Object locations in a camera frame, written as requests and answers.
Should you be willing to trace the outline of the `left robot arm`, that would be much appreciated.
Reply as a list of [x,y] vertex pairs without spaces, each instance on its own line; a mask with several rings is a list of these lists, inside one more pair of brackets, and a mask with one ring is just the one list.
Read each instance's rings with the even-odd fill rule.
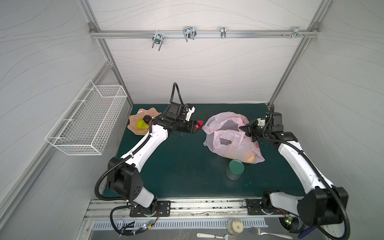
[[152,118],[149,132],[126,154],[109,161],[107,187],[124,201],[153,209],[157,201],[156,196],[144,187],[140,175],[145,163],[173,131],[195,134],[202,126],[202,121]]

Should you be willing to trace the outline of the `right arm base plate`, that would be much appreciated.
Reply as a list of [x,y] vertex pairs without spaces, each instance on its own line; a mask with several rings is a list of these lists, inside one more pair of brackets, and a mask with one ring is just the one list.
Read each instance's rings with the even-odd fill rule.
[[262,208],[263,201],[261,199],[245,199],[246,202],[246,209],[248,212],[248,215],[250,216],[265,216],[265,215],[271,215],[272,213],[266,212]]

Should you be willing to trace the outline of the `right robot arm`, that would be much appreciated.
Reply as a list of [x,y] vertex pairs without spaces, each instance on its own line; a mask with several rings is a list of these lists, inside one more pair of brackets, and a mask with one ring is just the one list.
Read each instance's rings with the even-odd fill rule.
[[265,139],[276,144],[305,191],[302,197],[280,191],[267,192],[264,204],[268,210],[286,211],[299,217],[307,226],[336,225],[345,220],[347,191],[336,187],[317,169],[293,133],[285,132],[281,125],[273,125],[271,118],[257,119],[239,129],[254,142]]

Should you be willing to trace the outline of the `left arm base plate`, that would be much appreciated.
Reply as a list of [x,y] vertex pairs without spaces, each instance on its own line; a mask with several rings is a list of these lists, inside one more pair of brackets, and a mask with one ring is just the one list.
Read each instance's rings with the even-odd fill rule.
[[130,210],[130,217],[169,217],[171,211],[170,201],[154,199],[148,208],[136,205]]

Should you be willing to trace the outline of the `pink plastic bag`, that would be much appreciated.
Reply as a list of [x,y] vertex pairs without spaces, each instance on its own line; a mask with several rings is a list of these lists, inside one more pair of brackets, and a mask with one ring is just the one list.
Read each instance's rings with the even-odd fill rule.
[[207,134],[203,145],[223,158],[247,163],[250,156],[255,154],[254,164],[262,163],[265,158],[259,144],[252,142],[245,132],[239,130],[239,127],[248,123],[247,117],[233,112],[216,114],[202,128]]

